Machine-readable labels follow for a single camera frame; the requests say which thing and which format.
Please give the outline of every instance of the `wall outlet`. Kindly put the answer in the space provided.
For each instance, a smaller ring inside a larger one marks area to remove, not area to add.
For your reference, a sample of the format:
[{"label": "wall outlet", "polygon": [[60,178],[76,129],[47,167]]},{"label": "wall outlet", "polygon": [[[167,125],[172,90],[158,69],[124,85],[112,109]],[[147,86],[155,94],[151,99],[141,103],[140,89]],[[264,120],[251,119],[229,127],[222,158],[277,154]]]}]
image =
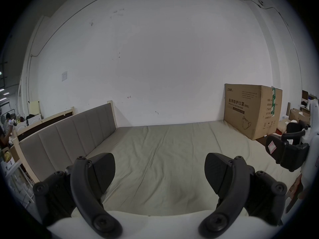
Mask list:
[{"label": "wall outlet", "polygon": [[62,81],[66,80],[68,78],[68,71],[62,73]]}]

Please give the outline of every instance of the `wooden bed frame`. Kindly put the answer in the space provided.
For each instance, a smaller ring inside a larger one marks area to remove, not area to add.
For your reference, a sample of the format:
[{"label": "wooden bed frame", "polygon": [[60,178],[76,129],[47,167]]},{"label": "wooden bed frame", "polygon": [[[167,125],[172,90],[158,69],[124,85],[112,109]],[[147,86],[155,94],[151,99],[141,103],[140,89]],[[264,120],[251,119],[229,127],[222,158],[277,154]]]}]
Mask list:
[{"label": "wooden bed frame", "polygon": [[[114,114],[114,106],[113,106],[113,101],[110,100],[107,103],[110,103],[112,106],[112,113],[113,113],[113,117],[114,117],[114,122],[115,122],[115,128],[117,128],[117,123],[116,123],[116,119],[115,119],[115,114]],[[25,139],[26,137],[30,136],[31,134],[55,123],[58,122],[62,119],[65,119],[67,117],[73,116],[75,115],[75,108],[71,107],[70,110],[52,115],[48,118],[45,118],[43,120],[40,120],[38,122],[35,122],[32,125],[27,126],[24,129],[21,129],[19,132],[15,132],[13,131],[12,136],[14,137],[14,139],[12,140],[13,142],[13,146],[11,148],[14,148],[15,150],[13,150],[13,152],[18,154],[19,159],[22,162],[22,165],[25,167],[26,171],[28,172],[29,176],[31,177],[31,179],[36,183],[39,182],[39,179],[37,178],[37,176],[35,175],[35,173],[32,171],[30,165],[28,164],[28,162],[26,161],[26,158],[21,150],[20,144],[19,142],[22,141],[23,139]]]}]

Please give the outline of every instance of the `bed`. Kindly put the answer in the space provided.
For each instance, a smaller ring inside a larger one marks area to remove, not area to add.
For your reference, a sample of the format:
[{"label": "bed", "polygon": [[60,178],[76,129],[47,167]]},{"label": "bed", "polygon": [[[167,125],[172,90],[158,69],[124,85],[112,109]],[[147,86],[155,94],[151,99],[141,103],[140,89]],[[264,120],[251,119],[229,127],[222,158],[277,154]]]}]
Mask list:
[{"label": "bed", "polygon": [[[20,146],[39,180],[64,170],[78,156],[111,152],[116,172],[102,199],[105,210],[143,215],[215,210],[218,196],[204,174],[210,152],[243,156],[256,171],[288,188],[300,173],[277,165],[263,145],[222,120],[117,128],[111,101],[41,129]],[[72,215],[80,214],[75,210]]]},{"label": "bed", "polygon": [[113,153],[116,164],[103,201],[105,210],[143,215],[214,210],[218,196],[204,174],[209,152],[241,155],[256,171],[265,171],[288,189],[300,173],[277,165],[263,145],[223,120],[118,128],[87,158],[103,152]]}]

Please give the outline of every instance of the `label sticker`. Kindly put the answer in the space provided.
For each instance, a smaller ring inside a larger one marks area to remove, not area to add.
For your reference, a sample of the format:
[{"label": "label sticker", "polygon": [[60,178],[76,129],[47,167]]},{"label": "label sticker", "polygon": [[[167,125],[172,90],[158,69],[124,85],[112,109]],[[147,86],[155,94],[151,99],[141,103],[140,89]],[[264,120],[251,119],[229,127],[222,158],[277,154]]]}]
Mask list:
[{"label": "label sticker", "polygon": [[272,154],[275,151],[275,149],[277,149],[273,141],[271,141],[271,143],[268,145],[268,149],[270,151],[270,154]]}]

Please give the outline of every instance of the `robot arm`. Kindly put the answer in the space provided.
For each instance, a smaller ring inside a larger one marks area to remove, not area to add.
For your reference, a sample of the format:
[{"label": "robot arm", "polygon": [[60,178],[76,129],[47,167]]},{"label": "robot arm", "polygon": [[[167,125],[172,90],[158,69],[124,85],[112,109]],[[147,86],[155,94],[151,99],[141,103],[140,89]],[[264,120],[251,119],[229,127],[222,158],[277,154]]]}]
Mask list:
[{"label": "robot arm", "polygon": [[[154,230],[160,231],[158,238],[165,237],[168,231],[175,238],[184,238],[185,231],[194,234],[193,238],[216,238],[224,233],[228,236],[229,233],[235,233],[234,228],[247,219],[259,223],[259,230],[275,228],[271,225],[280,223],[287,191],[285,184],[277,182],[265,172],[255,173],[241,156],[231,159],[219,153],[209,153],[205,160],[205,176],[219,196],[216,210],[148,217],[104,210],[100,198],[114,175],[113,155],[102,153],[90,160],[78,157],[65,173],[58,171],[45,181],[36,183],[35,202],[42,224],[50,226],[49,229],[54,233],[60,233],[62,226],[65,230],[64,235],[59,234],[62,238],[70,234],[70,231],[66,231],[70,229],[70,223],[77,222],[79,225],[83,219],[86,229],[90,231],[88,233],[92,235],[94,231],[97,238],[146,238],[146,234]],[[83,219],[67,219],[75,206]],[[254,217],[238,219],[242,208]],[[246,222],[248,234],[250,225],[250,221]]]}]

